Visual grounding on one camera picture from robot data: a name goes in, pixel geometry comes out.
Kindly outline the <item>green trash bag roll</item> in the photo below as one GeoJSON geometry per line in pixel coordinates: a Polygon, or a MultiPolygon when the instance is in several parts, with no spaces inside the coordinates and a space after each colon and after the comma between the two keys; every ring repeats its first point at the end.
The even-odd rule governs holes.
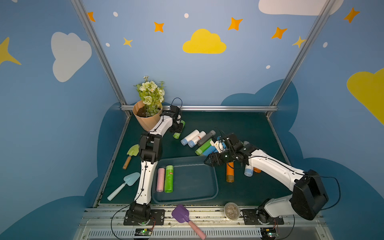
{"type": "Polygon", "coordinates": [[[173,190],[174,190],[174,166],[168,165],[166,166],[164,191],[165,193],[172,193],[173,190]]]}

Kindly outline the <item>pink trash bag roll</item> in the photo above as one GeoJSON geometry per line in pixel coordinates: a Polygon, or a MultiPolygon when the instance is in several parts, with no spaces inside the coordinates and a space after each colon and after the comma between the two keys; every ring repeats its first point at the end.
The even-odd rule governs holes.
{"type": "Polygon", "coordinates": [[[163,192],[165,189],[165,174],[165,168],[158,168],[156,191],[159,193],[163,192]]]}

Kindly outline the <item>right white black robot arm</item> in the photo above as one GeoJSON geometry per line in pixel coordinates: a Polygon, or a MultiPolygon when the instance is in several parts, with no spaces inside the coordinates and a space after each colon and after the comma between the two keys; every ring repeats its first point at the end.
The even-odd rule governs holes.
{"type": "Polygon", "coordinates": [[[256,216],[261,225],[269,224],[280,216],[295,214],[311,221],[329,200],[321,176],[317,172],[306,172],[289,166],[252,144],[243,144],[235,134],[226,136],[219,150],[209,154],[204,161],[210,167],[232,162],[257,168],[291,191],[291,195],[267,199],[257,208],[256,216]]]}

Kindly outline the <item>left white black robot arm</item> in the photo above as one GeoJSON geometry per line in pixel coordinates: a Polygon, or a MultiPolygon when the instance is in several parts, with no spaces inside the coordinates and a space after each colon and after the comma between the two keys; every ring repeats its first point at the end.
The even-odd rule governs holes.
{"type": "Polygon", "coordinates": [[[184,128],[181,109],[171,105],[170,109],[160,112],[160,115],[144,124],[145,133],[139,141],[139,157],[141,160],[141,176],[135,200],[131,205],[132,211],[146,211],[150,207],[151,188],[155,169],[163,153],[163,136],[166,132],[180,134],[184,128]]]}

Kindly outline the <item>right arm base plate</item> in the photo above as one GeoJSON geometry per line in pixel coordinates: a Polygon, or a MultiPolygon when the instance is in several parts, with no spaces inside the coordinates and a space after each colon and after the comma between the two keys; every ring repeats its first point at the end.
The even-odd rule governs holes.
{"type": "Polygon", "coordinates": [[[282,217],[272,218],[266,212],[258,209],[243,209],[241,216],[245,225],[283,225],[282,217]]]}

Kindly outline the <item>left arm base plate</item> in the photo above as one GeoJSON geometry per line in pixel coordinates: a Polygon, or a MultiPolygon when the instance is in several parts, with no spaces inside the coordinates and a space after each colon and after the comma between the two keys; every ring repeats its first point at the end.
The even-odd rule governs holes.
{"type": "Polygon", "coordinates": [[[154,209],[150,212],[146,211],[144,214],[133,213],[131,210],[127,210],[123,225],[124,226],[162,226],[165,220],[165,210],[154,209]]]}

